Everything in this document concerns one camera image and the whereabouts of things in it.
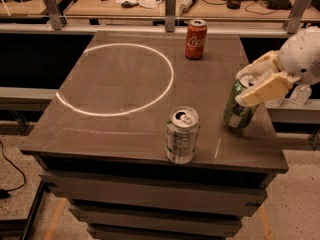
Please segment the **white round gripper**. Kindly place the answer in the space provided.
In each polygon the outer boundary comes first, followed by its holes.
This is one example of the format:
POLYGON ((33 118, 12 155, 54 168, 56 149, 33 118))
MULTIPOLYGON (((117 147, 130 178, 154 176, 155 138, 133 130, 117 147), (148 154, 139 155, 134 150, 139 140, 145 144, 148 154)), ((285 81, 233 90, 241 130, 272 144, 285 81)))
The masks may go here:
POLYGON ((311 26, 291 36, 277 51, 269 51, 241 69, 236 78, 246 75, 258 81, 236 96, 243 107, 252 107, 287 94, 296 82, 320 82, 320 29, 311 26))

